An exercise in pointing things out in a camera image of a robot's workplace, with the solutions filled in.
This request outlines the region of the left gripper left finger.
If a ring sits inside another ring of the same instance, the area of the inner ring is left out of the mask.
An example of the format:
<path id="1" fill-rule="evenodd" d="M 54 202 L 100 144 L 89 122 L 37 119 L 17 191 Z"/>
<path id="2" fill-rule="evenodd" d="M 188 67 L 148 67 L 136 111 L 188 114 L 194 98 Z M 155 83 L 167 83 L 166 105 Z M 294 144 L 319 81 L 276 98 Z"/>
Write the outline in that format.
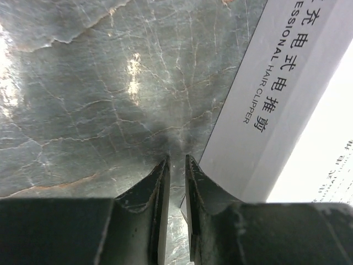
<path id="1" fill-rule="evenodd" d="M 163 264 L 170 158 L 116 198 L 1 200 L 2 264 Z"/>

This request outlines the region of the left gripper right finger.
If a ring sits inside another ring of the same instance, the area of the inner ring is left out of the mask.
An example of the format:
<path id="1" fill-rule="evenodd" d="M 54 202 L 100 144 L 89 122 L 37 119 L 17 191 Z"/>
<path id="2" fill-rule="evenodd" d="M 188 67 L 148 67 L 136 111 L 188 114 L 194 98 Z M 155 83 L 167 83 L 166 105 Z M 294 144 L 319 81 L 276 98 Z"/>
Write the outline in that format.
<path id="1" fill-rule="evenodd" d="M 351 264 L 352 207 L 245 203 L 185 158 L 190 260 L 195 264 Z"/>

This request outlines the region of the white cardboard clipper box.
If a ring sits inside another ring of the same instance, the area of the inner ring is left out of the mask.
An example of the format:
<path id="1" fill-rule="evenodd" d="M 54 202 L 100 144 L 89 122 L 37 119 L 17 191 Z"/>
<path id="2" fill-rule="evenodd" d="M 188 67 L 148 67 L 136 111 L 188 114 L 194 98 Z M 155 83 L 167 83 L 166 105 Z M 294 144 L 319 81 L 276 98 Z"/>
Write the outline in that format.
<path id="1" fill-rule="evenodd" d="M 351 41 L 351 1 L 268 1 L 203 172 L 240 200 L 267 200 Z"/>

